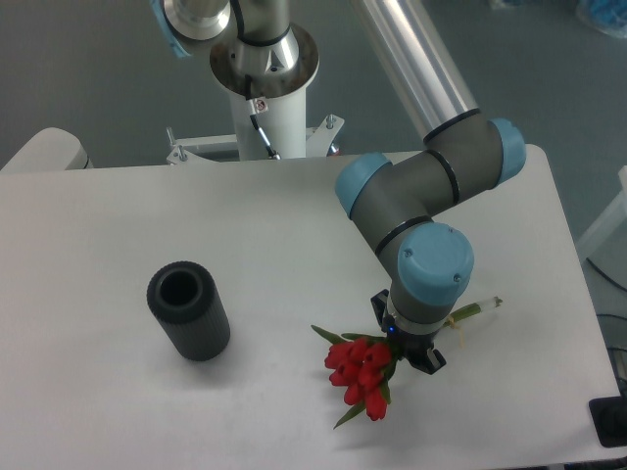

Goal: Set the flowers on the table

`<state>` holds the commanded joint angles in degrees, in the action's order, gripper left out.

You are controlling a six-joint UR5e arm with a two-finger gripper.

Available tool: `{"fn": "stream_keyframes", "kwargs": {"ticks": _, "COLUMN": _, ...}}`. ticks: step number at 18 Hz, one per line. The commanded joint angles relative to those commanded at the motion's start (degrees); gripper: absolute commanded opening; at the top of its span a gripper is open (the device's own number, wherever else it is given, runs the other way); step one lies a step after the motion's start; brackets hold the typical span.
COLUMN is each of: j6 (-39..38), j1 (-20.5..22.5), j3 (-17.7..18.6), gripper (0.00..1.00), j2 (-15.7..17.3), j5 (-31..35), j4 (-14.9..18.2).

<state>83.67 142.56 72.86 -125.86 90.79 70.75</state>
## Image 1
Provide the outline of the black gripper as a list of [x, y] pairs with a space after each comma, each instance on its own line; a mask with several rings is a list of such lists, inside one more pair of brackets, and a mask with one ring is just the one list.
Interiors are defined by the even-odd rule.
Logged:
[[409, 364], [428, 375], [442, 369], [447, 361], [435, 346], [435, 337], [444, 326], [442, 318], [432, 324], [420, 324], [387, 312], [389, 291], [383, 289], [371, 299], [376, 321], [386, 341], [396, 348]]

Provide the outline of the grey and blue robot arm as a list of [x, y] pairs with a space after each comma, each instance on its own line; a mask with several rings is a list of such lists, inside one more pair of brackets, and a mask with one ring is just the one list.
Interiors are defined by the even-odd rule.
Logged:
[[[241, 160], [328, 151], [331, 124], [313, 133], [305, 124], [318, 51], [287, 2], [155, 1], [152, 9], [178, 57], [187, 56], [188, 41], [211, 43]], [[356, 1], [353, 9], [425, 148], [398, 164], [365, 154], [339, 173], [335, 192], [390, 276], [390, 289], [372, 299], [382, 331], [414, 368], [432, 374], [445, 363], [435, 336], [474, 264], [467, 239], [435, 216], [516, 176], [525, 142], [509, 121], [484, 118], [419, 2]]]

